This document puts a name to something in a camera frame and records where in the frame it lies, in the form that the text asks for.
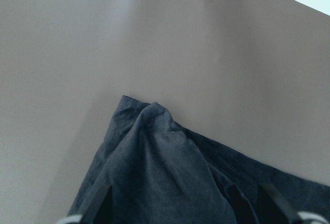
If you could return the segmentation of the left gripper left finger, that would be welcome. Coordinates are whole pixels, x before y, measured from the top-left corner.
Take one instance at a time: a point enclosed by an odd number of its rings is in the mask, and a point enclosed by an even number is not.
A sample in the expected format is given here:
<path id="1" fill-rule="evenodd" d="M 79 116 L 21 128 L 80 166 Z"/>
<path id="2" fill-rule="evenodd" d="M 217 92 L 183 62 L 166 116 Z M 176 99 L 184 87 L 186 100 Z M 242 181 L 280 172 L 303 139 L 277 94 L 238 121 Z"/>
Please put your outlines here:
<path id="1" fill-rule="evenodd" d="M 81 223 L 112 222 L 112 187 L 101 186 L 82 215 Z"/>

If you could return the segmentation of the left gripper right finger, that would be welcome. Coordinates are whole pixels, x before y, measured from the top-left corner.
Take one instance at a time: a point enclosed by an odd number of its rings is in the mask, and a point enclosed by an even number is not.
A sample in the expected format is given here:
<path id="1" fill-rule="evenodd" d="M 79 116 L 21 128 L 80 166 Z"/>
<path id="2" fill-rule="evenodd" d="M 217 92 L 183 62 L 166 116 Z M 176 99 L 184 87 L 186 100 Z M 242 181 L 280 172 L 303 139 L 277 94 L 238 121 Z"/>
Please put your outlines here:
<path id="1" fill-rule="evenodd" d="M 272 184 L 258 186 L 258 218 L 260 223 L 302 223 L 291 204 Z"/>

